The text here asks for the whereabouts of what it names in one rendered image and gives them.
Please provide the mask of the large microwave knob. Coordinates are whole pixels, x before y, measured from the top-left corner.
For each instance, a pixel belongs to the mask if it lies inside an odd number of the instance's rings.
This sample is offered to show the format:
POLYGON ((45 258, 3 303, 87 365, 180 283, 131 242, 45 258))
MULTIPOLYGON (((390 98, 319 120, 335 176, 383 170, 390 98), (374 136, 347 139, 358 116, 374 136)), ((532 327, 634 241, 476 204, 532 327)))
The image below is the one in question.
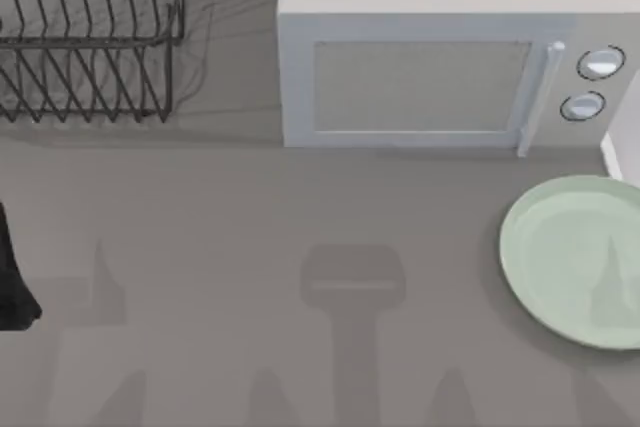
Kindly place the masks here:
POLYGON ((577 63, 577 73, 589 81, 604 80, 615 75, 625 64, 626 55, 617 46, 585 52, 577 63))

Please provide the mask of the microwave oven door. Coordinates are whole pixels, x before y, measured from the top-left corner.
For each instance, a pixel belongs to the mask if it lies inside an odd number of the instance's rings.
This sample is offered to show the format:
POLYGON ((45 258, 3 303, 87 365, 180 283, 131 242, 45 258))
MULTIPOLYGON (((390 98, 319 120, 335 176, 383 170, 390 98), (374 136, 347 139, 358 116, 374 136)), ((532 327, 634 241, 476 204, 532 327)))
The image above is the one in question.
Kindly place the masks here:
POLYGON ((282 13, 284 143, 514 148, 574 23, 552 14, 282 13))

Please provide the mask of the white rounded box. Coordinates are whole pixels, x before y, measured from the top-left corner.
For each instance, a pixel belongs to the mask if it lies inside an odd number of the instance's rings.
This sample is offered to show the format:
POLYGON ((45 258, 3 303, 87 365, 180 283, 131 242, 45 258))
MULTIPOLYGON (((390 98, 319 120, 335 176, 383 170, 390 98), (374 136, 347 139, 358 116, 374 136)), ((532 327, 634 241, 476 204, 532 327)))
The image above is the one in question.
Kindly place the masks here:
POLYGON ((640 70, 601 143, 608 175, 640 188, 640 70))

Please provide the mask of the pale green plate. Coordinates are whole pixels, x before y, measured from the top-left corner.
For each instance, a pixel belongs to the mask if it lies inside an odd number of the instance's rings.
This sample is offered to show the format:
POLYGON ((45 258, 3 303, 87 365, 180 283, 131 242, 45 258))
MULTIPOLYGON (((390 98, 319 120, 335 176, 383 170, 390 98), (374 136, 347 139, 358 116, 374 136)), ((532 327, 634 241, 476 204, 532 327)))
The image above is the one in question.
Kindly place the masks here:
POLYGON ((532 187, 502 221, 499 258, 514 297, 550 331, 640 351, 640 187, 595 175, 532 187))

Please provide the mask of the small microwave knob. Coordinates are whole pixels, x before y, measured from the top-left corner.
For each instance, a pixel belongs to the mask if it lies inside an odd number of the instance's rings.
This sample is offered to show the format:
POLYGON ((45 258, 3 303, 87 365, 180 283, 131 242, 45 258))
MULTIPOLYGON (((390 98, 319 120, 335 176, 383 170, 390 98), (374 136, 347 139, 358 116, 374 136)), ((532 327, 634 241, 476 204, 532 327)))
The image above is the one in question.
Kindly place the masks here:
POLYGON ((567 97, 559 108, 561 116, 569 122, 584 122, 597 117, 606 107, 603 95, 595 91, 567 97))

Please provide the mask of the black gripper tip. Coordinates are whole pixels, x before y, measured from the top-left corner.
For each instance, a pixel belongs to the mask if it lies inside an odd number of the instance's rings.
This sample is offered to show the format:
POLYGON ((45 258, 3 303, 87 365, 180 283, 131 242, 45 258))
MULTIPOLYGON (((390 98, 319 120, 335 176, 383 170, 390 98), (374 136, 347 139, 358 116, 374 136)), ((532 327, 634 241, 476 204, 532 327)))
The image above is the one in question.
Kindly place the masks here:
POLYGON ((18 268, 6 211, 0 202, 0 331, 26 331, 42 313, 18 268))

